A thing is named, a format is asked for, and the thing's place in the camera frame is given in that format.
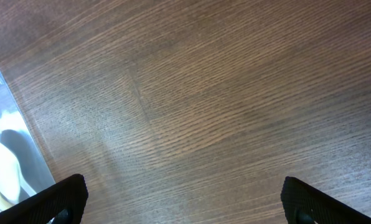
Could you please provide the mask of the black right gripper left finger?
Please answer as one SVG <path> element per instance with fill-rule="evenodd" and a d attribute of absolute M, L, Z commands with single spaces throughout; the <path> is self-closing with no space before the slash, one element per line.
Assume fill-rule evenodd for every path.
<path fill-rule="evenodd" d="M 85 178 L 74 174 L 0 213 L 0 224 L 79 224 L 88 190 Z"/>

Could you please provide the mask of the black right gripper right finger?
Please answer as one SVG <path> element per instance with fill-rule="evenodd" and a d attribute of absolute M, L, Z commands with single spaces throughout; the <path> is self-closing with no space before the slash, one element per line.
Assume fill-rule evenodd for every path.
<path fill-rule="evenodd" d="M 371 218 L 295 177 L 287 176 L 281 202 L 289 224 L 371 224 Z"/>

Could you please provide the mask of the white plastic spoon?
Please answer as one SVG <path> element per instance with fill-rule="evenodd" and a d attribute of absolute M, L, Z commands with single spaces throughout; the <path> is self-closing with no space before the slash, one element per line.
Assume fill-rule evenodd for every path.
<path fill-rule="evenodd" d="M 18 203 L 21 189 L 30 197 L 36 194 L 36 191 L 25 180 L 15 154 L 0 143 L 0 193 L 8 201 Z"/>

